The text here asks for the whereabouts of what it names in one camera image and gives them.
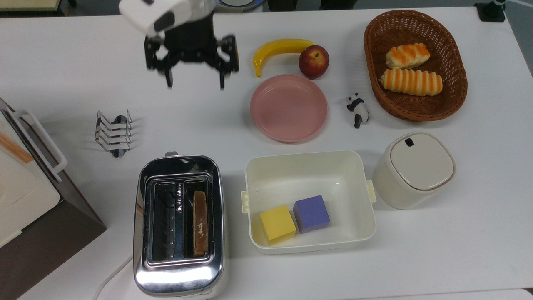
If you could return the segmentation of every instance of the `red apple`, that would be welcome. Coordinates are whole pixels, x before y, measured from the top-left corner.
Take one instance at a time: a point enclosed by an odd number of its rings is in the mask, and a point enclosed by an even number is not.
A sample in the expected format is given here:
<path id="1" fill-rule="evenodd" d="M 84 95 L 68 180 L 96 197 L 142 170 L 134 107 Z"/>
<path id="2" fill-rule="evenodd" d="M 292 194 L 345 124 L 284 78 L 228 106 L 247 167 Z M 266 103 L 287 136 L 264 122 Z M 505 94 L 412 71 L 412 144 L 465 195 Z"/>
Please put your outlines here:
<path id="1" fill-rule="evenodd" d="M 328 69 L 329 54 L 319 45 L 309 46 L 300 54 L 298 65 L 305 77 L 317 79 Z"/>

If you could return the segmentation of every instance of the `white jar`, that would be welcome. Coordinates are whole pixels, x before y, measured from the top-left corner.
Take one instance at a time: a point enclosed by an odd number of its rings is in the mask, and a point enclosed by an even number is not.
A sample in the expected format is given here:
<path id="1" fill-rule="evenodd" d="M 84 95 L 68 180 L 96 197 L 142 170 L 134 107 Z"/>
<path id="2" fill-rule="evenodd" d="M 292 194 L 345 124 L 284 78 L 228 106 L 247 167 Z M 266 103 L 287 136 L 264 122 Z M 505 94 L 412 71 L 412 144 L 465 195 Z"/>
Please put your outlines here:
<path id="1" fill-rule="evenodd" d="M 387 147 L 372 181 L 390 206 L 409 209 L 447 186 L 455 172 L 455 160 L 441 141 L 412 132 Z"/>

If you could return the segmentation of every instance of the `panda figurine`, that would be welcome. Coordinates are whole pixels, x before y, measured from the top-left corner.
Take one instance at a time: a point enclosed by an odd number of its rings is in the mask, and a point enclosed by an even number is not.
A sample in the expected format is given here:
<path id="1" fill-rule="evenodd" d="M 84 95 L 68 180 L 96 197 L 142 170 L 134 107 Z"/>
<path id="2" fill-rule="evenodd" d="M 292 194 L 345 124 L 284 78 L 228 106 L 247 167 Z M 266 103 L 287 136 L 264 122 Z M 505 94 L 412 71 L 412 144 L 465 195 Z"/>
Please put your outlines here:
<path id="1" fill-rule="evenodd" d="M 368 121 L 369 115 L 363 99 L 355 99 L 356 97 L 357 93 L 355 94 L 355 96 L 353 96 L 353 98 L 347 97 L 346 100 L 348 101 L 348 105 L 346 105 L 346 107 L 349 111 L 355 113 L 356 116 L 354 118 L 353 126 L 355 128 L 359 128 L 359 126 L 361 126 L 361 123 L 366 123 Z"/>

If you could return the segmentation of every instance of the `cord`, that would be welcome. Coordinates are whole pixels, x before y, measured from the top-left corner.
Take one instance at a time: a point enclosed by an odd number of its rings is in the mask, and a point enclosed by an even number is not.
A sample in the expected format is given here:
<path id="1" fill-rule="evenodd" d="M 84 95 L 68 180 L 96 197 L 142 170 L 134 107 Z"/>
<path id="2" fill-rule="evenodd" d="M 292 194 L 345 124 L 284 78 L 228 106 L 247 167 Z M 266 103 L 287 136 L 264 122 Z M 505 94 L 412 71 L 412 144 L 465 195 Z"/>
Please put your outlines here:
<path id="1" fill-rule="evenodd" d="M 118 272 L 120 272 L 122 269 L 124 269 L 124 267 L 133 259 L 133 254 L 131 254 L 128 259 L 122 263 L 122 265 L 120 265 L 120 267 L 118 267 L 118 269 L 116 269 L 109 277 L 107 277 L 103 282 L 102 284 L 98 287 L 98 290 L 94 293 L 94 297 L 93 297 L 93 300 L 96 300 L 98 299 L 98 296 L 100 295 L 100 292 L 103 290 L 103 288 L 106 286 L 106 284 L 111 281 L 111 279 L 113 279 L 113 277 L 115 277 L 116 274 L 118 274 Z"/>

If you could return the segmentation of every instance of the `yellow cube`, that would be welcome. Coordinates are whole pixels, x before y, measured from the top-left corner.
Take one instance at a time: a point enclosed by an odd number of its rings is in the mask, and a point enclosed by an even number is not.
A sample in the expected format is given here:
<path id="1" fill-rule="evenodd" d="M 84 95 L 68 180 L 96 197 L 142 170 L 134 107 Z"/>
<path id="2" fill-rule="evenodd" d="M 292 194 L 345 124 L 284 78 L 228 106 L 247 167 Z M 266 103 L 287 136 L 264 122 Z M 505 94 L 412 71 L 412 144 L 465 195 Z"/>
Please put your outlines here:
<path id="1" fill-rule="evenodd" d="M 260 216 L 269 246 L 292 239 L 296 234 L 296 226 L 286 205 L 262 212 Z"/>

